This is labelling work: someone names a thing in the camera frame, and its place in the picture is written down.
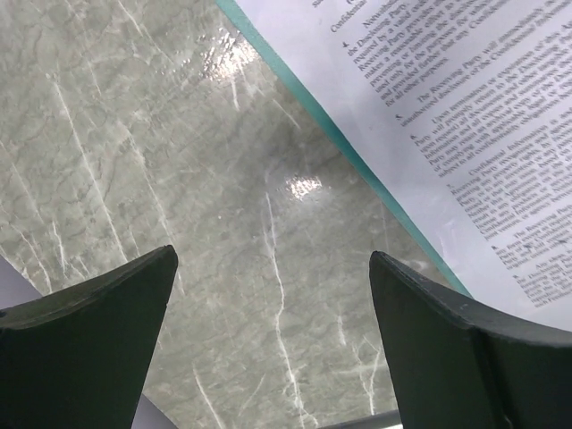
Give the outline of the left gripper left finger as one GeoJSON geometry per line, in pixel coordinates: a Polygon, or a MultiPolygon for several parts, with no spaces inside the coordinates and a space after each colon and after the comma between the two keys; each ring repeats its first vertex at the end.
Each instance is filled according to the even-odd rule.
{"type": "Polygon", "coordinates": [[[171,427],[142,390],[177,268],[163,246],[44,296],[2,264],[2,427],[171,427]]]}

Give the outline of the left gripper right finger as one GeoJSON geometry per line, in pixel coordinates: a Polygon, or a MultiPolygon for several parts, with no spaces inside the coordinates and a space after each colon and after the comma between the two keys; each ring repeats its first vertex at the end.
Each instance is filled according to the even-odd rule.
{"type": "Polygon", "coordinates": [[[374,311],[406,428],[569,428],[571,334],[508,315],[386,253],[374,311]]]}

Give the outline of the teal file folder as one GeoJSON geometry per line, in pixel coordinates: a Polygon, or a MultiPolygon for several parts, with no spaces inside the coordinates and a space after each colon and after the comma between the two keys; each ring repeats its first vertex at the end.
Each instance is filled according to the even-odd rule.
{"type": "Polygon", "coordinates": [[[266,40],[260,35],[249,18],[240,9],[239,5],[232,0],[222,0],[216,3],[222,12],[228,17],[231,23],[243,34],[245,39],[260,54],[262,59],[269,65],[273,72],[280,78],[290,92],[298,99],[304,108],[314,118],[320,128],[324,131],[328,139],[345,155],[349,162],[356,168],[361,177],[377,194],[379,199],[387,207],[388,211],[400,222],[401,226],[420,245],[421,249],[429,256],[433,264],[443,274],[452,288],[470,297],[466,287],[458,279],[447,264],[443,261],[439,253],[433,248],[424,234],[418,230],[416,225],[409,218],[408,214],[400,206],[399,202],[379,181],[374,172],[361,158],[360,154],[349,143],[339,127],[334,123],[328,113],[315,100],[313,95],[306,89],[298,76],[281,59],[279,55],[268,45],[266,40]]]}

